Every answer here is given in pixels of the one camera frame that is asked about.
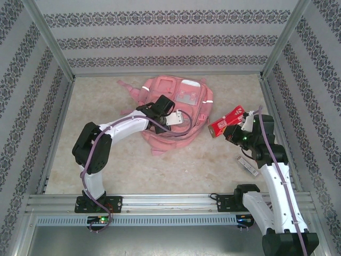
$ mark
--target patterned wallpaper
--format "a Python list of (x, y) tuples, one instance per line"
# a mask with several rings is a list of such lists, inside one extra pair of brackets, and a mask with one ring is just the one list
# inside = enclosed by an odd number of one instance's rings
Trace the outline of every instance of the patterned wallpaper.
[(73, 72), (261, 71), (297, 0), (36, 0)]
[(268, 77), (303, 188), (341, 255), (341, 8), (312, 1)]
[(0, 3), (0, 255), (37, 192), (69, 82), (21, 1)]

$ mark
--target pink backpack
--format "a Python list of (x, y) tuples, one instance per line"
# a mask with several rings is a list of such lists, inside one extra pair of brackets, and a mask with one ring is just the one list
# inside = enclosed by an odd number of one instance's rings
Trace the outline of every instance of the pink backpack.
[[(143, 131), (142, 136), (152, 146), (153, 155), (161, 155), (168, 150), (187, 146), (208, 122), (213, 105), (213, 92), (205, 82), (204, 78), (195, 81), (174, 76), (158, 76), (148, 79), (139, 90), (122, 81), (117, 81), (119, 85), (128, 89), (131, 97), (139, 106), (155, 102), (163, 94), (175, 102), (174, 111), (184, 110), (193, 119), (191, 131), (180, 137), (170, 137), (167, 133), (155, 134), (154, 131)], [(173, 132), (184, 132), (189, 128), (189, 120), (185, 115), (183, 118), (184, 123), (171, 126)]]

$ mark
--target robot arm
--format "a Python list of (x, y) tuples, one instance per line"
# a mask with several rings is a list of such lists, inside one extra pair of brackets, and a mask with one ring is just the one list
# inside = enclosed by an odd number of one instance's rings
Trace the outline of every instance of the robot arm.
[(316, 233), (309, 233), (298, 209), (290, 182), (286, 152), (282, 145), (274, 142), (273, 118), (262, 115), (261, 123), (259, 115), (254, 114), (245, 113), (244, 124), (228, 126), (224, 136), (227, 141), (242, 149), (251, 150), (252, 158), (261, 170), (269, 189), (273, 211), (263, 201), (259, 190), (242, 191), (242, 204), (254, 217), (263, 234), (265, 255), (303, 255), (304, 247), (307, 255), (310, 255), (318, 246), (319, 239)]
[(174, 102), (162, 95), (155, 103), (140, 106), (129, 115), (114, 122), (101, 125), (95, 125), (92, 122), (86, 124), (72, 149), (72, 154), (82, 172), (88, 158), (91, 158), (84, 173), (85, 195), (90, 197), (89, 194), (91, 194), (95, 200), (104, 195), (101, 170), (108, 162), (110, 148), (118, 141), (151, 127), (155, 128), (156, 133), (162, 133), (170, 130), (169, 126), (172, 124), (182, 123), (183, 117), (180, 111), (168, 114), (169, 111), (173, 111), (174, 106)]

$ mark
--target red snack package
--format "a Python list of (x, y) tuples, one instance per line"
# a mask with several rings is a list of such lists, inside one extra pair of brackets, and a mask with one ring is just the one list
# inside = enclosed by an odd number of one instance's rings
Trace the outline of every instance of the red snack package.
[(223, 134), (227, 126), (240, 124), (243, 120), (244, 112), (245, 110), (243, 109), (243, 107), (239, 105), (227, 115), (211, 123), (208, 126), (208, 129), (211, 133), (212, 138), (218, 137), (219, 135)]

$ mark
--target metal bracket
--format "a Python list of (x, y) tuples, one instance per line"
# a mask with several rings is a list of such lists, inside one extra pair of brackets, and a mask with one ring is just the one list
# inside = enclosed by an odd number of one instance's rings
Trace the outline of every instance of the metal bracket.
[(243, 204), (237, 204), (234, 195), (217, 195), (218, 212), (248, 212)]
[[(104, 205), (112, 213), (121, 213), (122, 210), (121, 196), (104, 196), (99, 198), (99, 202)], [(94, 202), (92, 202), (87, 196), (78, 196), (75, 205), (75, 213), (106, 213), (106, 211)]]

